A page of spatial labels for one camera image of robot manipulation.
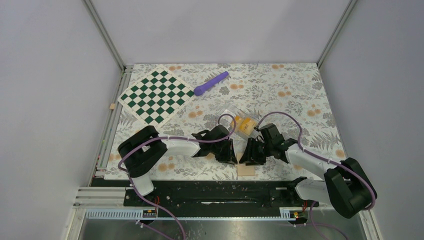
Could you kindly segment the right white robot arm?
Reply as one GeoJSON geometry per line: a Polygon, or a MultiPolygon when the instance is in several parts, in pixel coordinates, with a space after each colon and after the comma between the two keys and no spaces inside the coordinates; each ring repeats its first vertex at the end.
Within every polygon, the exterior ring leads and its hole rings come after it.
{"type": "Polygon", "coordinates": [[[325,160],[301,148],[298,140],[285,139],[272,123],[260,128],[259,132],[259,138],[248,139],[240,164],[264,165],[268,157],[274,157],[319,177],[315,180],[301,176],[291,181],[286,193],[291,205],[299,206],[304,201],[329,204],[342,217],[350,219],[375,203],[377,192],[356,159],[325,160]]]}

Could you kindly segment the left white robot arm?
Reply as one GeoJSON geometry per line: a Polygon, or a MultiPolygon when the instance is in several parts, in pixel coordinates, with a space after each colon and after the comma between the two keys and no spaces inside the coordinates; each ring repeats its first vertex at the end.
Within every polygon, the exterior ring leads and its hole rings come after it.
{"type": "Polygon", "coordinates": [[[144,206],[155,200],[149,171],[162,157],[198,158],[213,154],[219,163],[238,163],[230,132],[221,124],[191,136],[160,134],[154,126],[148,125],[121,143],[117,151],[121,157],[118,167],[127,173],[137,190],[136,199],[144,206]]]}

